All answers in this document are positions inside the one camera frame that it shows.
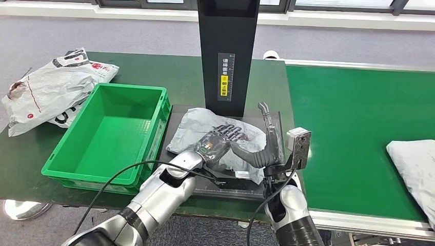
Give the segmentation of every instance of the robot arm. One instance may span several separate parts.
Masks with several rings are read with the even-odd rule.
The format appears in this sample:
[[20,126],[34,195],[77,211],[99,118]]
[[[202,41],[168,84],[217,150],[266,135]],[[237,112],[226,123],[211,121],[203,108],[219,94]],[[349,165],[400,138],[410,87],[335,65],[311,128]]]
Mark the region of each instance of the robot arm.
[[[295,151],[283,164],[281,139],[271,123],[267,105],[262,103],[259,108],[267,128],[265,151],[248,153],[239,149],[234,143],[243,137],[239,132],[241,129],[232,125],[220,126],[207,133],[193,150],[182,152],[170,163],[188,170],[201,169],[203,165],[218,169],[220,158],[231,148],[253,166],[265,167],[265,197],[269,197],[286,183],[286,172],[305,167],[309,135],[308,131],[296,131],[296,136],[292,138]],[[278,242],[281,246],[323,246],[309,215],[305,196],[295,185],[295,182],[290,182],[266,204],[266,214],[270,217]],[[141,185],[139,193],[128,206],[94,228],[74,235],[63,246],[143,246],[155,229],[163,225],[192,195],[194,187],[195,177],[190,173],[160,165]]]
[[[219,126],[208,132],[194,147],[177,155],[170,163],[188,170],[204,164],[216,168],[230,149],[230,142],[244,136],[233,125]],[[63,246],[145,245],[148,237],[163,225],[189,198],[195,177],[168,165],[160,165],[141,185],[131,203],[105,222],[74,235]]]

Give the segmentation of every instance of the gray plastic package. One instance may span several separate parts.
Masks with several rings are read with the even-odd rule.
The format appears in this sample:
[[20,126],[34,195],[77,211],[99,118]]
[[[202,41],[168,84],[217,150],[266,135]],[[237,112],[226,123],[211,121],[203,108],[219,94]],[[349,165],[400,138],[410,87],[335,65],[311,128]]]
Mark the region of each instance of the gray plastic package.
[[387,152],[435,230],[435,140],[392,141]]
[[[248,140],[240,139],[237,143],[241,148],[255,152],[262,150],[266,145],[266,134],[248,123],[215,115],[208,109],[189,109],[183,116],[173,139],[166,147],[166,150],[175,154],[181,153],[198,142],[206,133],[220,125],[235,125],[242,128],[241,132],[246,134]],[[260,184],[264,178],[263,170],[257,169],[237,157],[231,150],[220,160],[220,165],[226,165],[226,169],[234,171],[247,171],[249,178],[256,184]]]

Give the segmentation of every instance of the black cable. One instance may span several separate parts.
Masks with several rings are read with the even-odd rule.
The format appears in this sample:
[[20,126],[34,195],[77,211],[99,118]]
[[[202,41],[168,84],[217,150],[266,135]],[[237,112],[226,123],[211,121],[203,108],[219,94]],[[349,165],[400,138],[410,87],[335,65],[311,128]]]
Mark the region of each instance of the black cable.
[[185,169],[185,168],[182,168],[182,167],[180,167],[180,166],[174,165],[174,164],[172,164],[172,163],[165,162],[165,161],[160,161],[160,160],[146,160],[146,161],[142,161],[142,162],[139,162],[139,163],[135,163],[135,164],[129,165],[129,166],[123,168],[121,171],[117,172],[113,177],[111,177],[111,178],[110,178],[110,179],[109,179],[109,180],[108,180],[108,181],[103,185],[103,187],[101,187],[101,189],[98,191],[98,193],[97,193],[96,196],[94,197],[94,200],[92,200],[91,204],[89,205],[88,209],[86,210],[85,214],[83,215],[82,219],[81,219],[80,222],[78,223],[77,227],[75,228],[75,230],[74,230],[74,234],[73,234],[73,235],[75,235],[75,234],[77,233],[77,231],[79,230],[80,226],[83,224],[83,221],[85,221],[86,216],[88,216],[89,211],[91,211],[91,208],[94,206],[94,204],[95,204],[96,200],[98,199],[98,197],[100,196],[100,194],[104,191],[104,189],[105,189],[105,188],[106,188],[106,187],[107,187],[107,186],[108,186],[108,185],[109,185],[109,184],[110,184],[110,183],[111,183],[111,182],[112,182],[116,177],[118,177],[120,174],[122,174],[123,172],[125,172],[126,170],[128,170],[128,169],[130,169],[130,168],[134,168],[134,167],[137,167],[137,166],[140,166],[140,165],[143,165],[143,164],[148,164],[148,163],[166,164],[166,165],[168,165],[168,166],[172,166],[172,167],[175,167],[175,168],[179,168],[179,169],[181,169],[181,170],[183,170],[183,171],[185,171],[185,172],[188,172],[188,173],[194,174],[194,175],[196,175],[196,176],[200,176],[200,177],[207,178],[207,179],[211,179],[211,180],[216,180],[216,178],[213,178],[213,177],[207,177],[206,175],[203,175],[203,174],[201,174],[201,173],[197,173],[197,172],[194,172],[194,171],[192,171],[192,170]]
[[256,209],[256,211],[252,214],[251,220],[249,221],[249,225],[248,225],[248,232],[246,233],[246,245],[247,245],[247,246],[250,246],[249,237],[250,237],[250,235],[251,235],[251,228],[252,228],[252,224],[254,223],[255,216],[257,215],[257,213],[260,211],[260,209],[261,209],[264,205],[266,205],[270,200],[272,200],[276,195],[278,195],[278,194],[281,192],[281,190],[282,190],[286,185],[288,185],[288,183],[290,182],[290,180],[291,180],[291,178],[292,178],[292,176],[293,176],[293,174],[294,174],[295,172],[296,172],[296,169],[293,169],[293,170],[291,171],[291,173],[290,173],[290,176],[289,176],[288,179],[284,182],[284,184],[283,184],[279,189],[277,189],[277,191],[275,191],[272,195],[270,195],[268,198],[266,198],[266,200],[264,200],[264,201],[259,205],[259,207]]

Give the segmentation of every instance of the white plastic bag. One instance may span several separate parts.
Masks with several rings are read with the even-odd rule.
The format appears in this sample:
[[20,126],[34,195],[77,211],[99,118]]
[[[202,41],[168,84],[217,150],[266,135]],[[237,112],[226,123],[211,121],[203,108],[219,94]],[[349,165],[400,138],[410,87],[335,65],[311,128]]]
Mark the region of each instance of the white plastic bag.
[[435,140],[392,141],[387,152],[435,230]]
[[26,75],[11,85],[2,99],[9,116],[9,136],[28,132],[61,115],[82,102],[100,80],[84,48]]
[[[91,61],[91,66],[99,77],[97,84],[110,82],[120,69],[115,65],[99,63],[96,61]],[[78,115],[78,112],[82,108],[83,102],[84,100],[77,101],[74,106],[65,110],[65,112],[58,115],[56,118],[49,120],[48,122],[58,125],[62,128],[70,127],[75,117]]]

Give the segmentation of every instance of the green plastic crate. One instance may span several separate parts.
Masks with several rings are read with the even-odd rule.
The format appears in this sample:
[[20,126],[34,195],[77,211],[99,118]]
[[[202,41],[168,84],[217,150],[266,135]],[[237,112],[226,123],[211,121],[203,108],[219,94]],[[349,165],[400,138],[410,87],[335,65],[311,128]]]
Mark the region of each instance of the green plastic crate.
[[[99,190],[122,168],[155,160],[170,111],[165,88],[98,84],[41,173],[65,187]],[[105,191],[137,194],[153,166],[125,171]]]

